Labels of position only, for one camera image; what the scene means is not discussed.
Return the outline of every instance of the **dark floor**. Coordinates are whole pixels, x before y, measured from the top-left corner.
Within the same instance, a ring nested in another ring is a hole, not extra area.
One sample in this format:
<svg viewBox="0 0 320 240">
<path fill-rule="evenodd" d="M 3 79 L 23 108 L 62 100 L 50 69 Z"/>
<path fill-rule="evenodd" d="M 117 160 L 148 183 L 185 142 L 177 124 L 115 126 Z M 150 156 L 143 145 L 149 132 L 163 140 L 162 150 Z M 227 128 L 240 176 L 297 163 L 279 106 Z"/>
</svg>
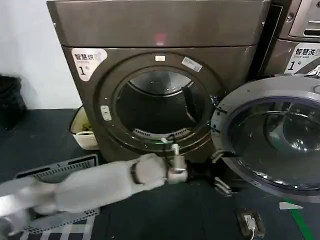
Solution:
<svg viewBox="0 0 320 240">
<path fill-rule="evenodd" d="M 91 154 L 77 146 L 68 132 L 74 110 L 29 111 L 9 132 L 0 130 L 0 182 L 18 172 Z M 283 200 L 250 187 L 229 198 L 205 182 L 165 185 L 102 208 L 92 240 L 243 240 L 235 211 L 259 212 L 266 240 L 305 239 Z M 297 203 L 313 238 L 320 239 L 320 204 Z"/>
</svg>

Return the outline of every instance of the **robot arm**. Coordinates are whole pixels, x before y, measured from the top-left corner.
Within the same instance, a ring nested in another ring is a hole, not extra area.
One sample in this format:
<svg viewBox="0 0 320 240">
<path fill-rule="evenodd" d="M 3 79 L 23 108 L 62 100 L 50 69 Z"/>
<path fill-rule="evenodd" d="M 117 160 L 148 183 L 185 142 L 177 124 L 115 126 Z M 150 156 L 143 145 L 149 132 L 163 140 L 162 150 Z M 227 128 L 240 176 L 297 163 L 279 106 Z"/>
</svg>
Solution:
<svg viewBox="0 0 320 240">
<path fill-rule="evenodd" d="M 171 183 L 184 182 L 187 170 L 178 148 L 175 146 L 177 157 L 169 170 L 163 158 L 150 153 L 76 171 L 60 183 L 45 183 L 33 177 L 7 181 L 0 185 L 0 232 L 13 235 L 27 226 L 29 209 L 42 215 L 80 213 L 158 188 L 165 184 L 167 176 Z"/>
</svg>

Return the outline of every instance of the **dryer door opening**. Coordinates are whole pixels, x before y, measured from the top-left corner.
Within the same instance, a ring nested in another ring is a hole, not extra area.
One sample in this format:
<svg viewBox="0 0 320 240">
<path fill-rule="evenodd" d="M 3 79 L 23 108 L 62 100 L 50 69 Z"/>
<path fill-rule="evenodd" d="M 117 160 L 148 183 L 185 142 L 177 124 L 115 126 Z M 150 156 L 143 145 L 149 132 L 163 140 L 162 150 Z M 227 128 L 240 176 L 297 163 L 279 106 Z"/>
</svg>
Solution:
<svg viewBox="0 0 320 240">
<path fill-rule="evenodd" d="M 204 105 L 203 92 L 190 78 L 172 70 L 152 70 L 122 87 L 116 110 L 134 134 L 160 140 L 190 134 L 203 116 Z"/>
<path fill-rule="evenodd" d="M 318 79 L 289 76 L 236 89 L 212 116 L 215 146 L 233 156 L 222 159 L 265 191 L 320 202 L 318 88 Z"/>
<path fill-rule="evenodd" d="M 97 83 L 92 106 L 100 142 L 115 141 L 134 154 L 170 157 L 174 152 L 161 141 L 170 137 L 188 160 L 204 162 L 212 155 L 210 118 L 225 91 L 213 69 L 181 54 L 145 52 L 106 72 L 108 59 L 90 80 Z"/>
</svg>

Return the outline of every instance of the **front-load washing machine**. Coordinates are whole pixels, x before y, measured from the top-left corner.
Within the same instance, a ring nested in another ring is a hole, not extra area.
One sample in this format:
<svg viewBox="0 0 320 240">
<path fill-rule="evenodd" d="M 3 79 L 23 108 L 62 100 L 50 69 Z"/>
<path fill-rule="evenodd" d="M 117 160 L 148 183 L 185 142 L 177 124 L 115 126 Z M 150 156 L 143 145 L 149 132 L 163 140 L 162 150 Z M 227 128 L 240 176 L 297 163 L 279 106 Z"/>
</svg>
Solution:
<svg viewBox="0 0 320 240">
<path fill-rule="evenodd" d="M 320 76 L 320 1 L 272 0 L 250 78 Z"/>
<path fill-rule="evenodd" d="M 47 2 L 100 151 L 109 161 L 202 162 L 210 119 L 246 79 L 269 0 Z"/>
</svg>

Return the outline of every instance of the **white sticker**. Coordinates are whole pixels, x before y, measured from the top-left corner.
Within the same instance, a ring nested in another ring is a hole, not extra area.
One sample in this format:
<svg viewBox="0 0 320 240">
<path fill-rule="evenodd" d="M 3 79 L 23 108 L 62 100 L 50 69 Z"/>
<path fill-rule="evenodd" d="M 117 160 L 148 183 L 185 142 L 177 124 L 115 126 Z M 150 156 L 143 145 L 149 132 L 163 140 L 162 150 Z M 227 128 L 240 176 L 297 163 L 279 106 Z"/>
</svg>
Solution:
<svg viewBox="0 0 320 240">
<path fill-rule="evenodd" d="M 96 68 L 108 57 L 107 52 L 101 48 L 73 48 L 72 57 L 79 77 L 88 82 Z"/>
<path fill-rule="evenodd" d="M 286 201 L 279 202 L 279 209 L 280 210 L 303 209 L 303 208 L 304 208 L 303 206 L 292 204 L 292 203 L 289 203 Z"/>
<path fill-rule="evenodd" d="M 284 73 L 295 74 L 300 69 L 318 58 L 320 58 L 320 43 L 299 43 L 294 48 Z"/>
<path fill-rule="evenodd" d="M 154 56 L 154 60 L 155 60 L 156 62 L 165 62 L 165 61 L 166 61 L 166 56 L 156 55 L 156 56 Z"/>
<path fill-rule="evenodd" d="M 192 69 L 193 71 L 196 71 L 197 73 L 200 72 L 200 70 L 202 69 L 201 64 L 197 63 L 196 61 L 193 61 L 192 59 L 186 56 L 184 57 L 181 63 L 182 65 L 185 65 L 186 67 Z"/>
<path fill-rule="evenodd" d="M 110 114 L 109 106 L 108 105 L 101 105 L 100 106 L 102 117 L 105 121 L 111 121 L 112 117 Z"/>
</svg>

